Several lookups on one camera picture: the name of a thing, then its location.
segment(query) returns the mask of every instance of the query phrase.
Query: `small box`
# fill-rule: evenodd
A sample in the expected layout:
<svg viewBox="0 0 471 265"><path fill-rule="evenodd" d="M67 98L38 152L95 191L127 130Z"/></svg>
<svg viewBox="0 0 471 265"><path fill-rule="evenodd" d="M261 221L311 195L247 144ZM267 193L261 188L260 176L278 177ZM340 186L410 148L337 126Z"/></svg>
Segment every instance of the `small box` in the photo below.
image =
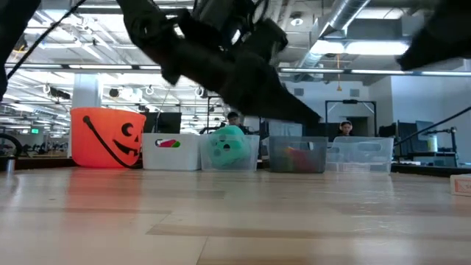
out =
<svg viewBox="0 0 471 265"><path fill-rule="evenodd" d="M327 137L269 136L262 140L263 167L271 172L323 173Z"/></svg>
<svg viewBox="0 0 471 265"><path fill-rule="evenodd" d="M450 176L451 194L471 196L471 174Z"/></svg>
<svg viewBox="0 0 471 265"><path fill-rule="evenodd" d="M200 135L144 133L144 169L194 171L201 169Z"/></svg>
<svg viewBox="0 0 471 265"><path fill-rule="evenodd" d="M201 135L200 150L203 171L257 170L258 135Z"/></svg>

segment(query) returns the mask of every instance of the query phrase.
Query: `white column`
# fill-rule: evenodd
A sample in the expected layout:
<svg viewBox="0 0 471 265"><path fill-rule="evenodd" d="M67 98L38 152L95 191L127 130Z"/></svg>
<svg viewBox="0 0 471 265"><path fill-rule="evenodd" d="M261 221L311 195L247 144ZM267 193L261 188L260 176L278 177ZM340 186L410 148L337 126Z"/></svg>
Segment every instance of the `white column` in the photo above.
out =
<svg viewBox="0 0 471 265"><path fill-rule="evenodd" d="M103 87L98 74L75 74L72 109L76 107L101 107ZM67 156L72 156L72 127L68 138Z"/></svg>

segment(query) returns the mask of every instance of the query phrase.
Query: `wire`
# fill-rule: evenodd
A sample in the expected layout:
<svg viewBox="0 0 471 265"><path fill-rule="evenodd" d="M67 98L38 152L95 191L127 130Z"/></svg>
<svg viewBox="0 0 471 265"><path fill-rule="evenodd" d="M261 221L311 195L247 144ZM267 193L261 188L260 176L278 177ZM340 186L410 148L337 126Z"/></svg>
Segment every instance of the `wire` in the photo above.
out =
<svg viewBox="0 0 471 265"><path fill-rule="evenodd" d="M7 75L8 79L10 79L15 72L21 67L21 65L28 59L28 57L34 52L34 50L43 42L43 40L47 37L49 33L51 33L54 29L56 29L65 18L68 18L72 13L75 13L77 9L85 3L87 0L80 0L78 1L59 21L54 22L29 48L28 52L26 52L23 57L15 64L12 71L10 71Z"/></svg>
<svg viewBox="0 0 471 265"><path fill-rule="evenodd" d="M465 114L466 112L468 112L468 111L470 111L470 110L471 110L471 106L465 108L464 110L458 112L457 114L455 114L455 115L453 115L453 116L450 116L450 117L444 119L443 121L439 121L439 122L437 122L437 123L435 123L435 124L432 124L431 126L425 128L425 129L423 129L423 130L420 130L420 131L418 131L418 132L412 133L411 135L407 136L404 140L398 141L398 142L397 142L396 144L394 144L394 145L395 145L395 146L398 146L398 145L400 145L400 144L404 144L406 141L410 140L410 139L411 139L412 137L414 137L415 135L419 135L419 134L421 134L421 133L423 133L423 132L425 132L425 131L428 131L428 130L434 128L434 127L437 127L437 126L439 126L439 125L441 125L441 124L444 124L445 122L448 122L448 121L450 121L450 120L452 120L452 119L454 119L454 118L456 118L456 117L458 117L458 116L461 116L461 115Z"/></svg>

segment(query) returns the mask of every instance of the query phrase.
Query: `teal stuffed animal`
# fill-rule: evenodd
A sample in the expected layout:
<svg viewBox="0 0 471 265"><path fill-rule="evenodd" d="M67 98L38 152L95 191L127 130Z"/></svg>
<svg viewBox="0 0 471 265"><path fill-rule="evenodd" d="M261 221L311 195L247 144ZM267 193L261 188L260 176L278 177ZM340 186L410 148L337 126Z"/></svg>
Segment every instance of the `teal stuffed animal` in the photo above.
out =
<svg viewBox="0 0 471 265"><path fill-rule="evenodd" d="M250 158L250 142L239 127L226 126L208 137L208 154L215 169L226 169Z"/></svg>

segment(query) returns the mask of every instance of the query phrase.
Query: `wooden tabletop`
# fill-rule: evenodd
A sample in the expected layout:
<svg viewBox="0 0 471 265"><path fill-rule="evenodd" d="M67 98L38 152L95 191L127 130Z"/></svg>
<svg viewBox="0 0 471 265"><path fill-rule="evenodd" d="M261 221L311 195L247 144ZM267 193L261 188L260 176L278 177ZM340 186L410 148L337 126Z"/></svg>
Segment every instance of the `wooden tabletop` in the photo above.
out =
<svg viewBox="0 0 471 265"><path fill-rule="evenodd" d="M0 175L2 264L471 264L449 179L56 169Z"/></svg>

